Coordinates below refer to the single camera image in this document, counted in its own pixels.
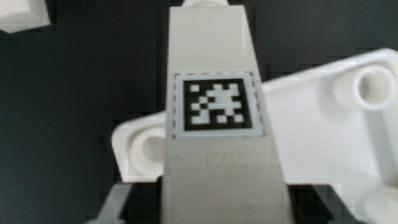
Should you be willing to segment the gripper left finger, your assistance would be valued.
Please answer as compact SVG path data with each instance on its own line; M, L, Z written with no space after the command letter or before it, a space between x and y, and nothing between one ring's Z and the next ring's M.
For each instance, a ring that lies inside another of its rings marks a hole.
M116 184L96 217L84 224L160 224L157 184Z

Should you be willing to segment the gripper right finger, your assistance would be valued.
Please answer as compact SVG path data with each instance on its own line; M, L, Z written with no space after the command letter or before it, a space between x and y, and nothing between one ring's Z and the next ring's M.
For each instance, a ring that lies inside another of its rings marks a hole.
M329 184L290 184L295 224L363 224Z

